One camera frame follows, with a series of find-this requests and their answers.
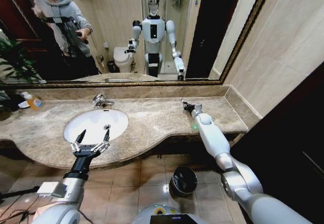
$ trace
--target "gold mirror frame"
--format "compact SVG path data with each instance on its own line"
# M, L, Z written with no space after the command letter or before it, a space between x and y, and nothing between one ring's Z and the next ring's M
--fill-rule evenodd
M112 86L184 86L184 85L220 85L223 84L231 69L240 49L242 48L249 32L257 19L266 0L256 0L244 27L229 56L226 66L218 80L188 80L188 81L146 81L146 82L79 82L79 81L48 81L46 84L3 84L1 89L23 88L80 88L80 87L112 87Z

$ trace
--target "orange bottle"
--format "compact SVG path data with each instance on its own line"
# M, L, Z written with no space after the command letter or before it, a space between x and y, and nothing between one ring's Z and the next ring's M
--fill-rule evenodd
M40 110L44 106L44 102L42 100L29 94L28 92L23 92L22 95L33 110Z

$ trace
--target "mirror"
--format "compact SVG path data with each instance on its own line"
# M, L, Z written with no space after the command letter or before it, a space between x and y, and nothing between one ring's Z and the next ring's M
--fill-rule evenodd
M2 0L0 83L221 83L254 3Z

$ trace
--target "black trash bin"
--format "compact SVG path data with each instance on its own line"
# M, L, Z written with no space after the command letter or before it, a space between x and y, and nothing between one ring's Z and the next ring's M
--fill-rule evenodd
M110 71L110 73L119 72L119 68L116 66L114 61L108 61L107 65L108 65L108 70Z
M197 175L190 167L179 166L172 174L169 186L175 195L187 196L197 187Z

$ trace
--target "dark door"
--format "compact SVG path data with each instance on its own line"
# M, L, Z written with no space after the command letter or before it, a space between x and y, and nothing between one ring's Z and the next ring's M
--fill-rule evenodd
M22 42L43 79L60 80L65 64L52 30L38 19L32 0L1 0L0 27L9 39Z
M186 78L207 78L238 0L201 0Z
M324 63L231 149L264 193L314 224L323 223L323 78Z

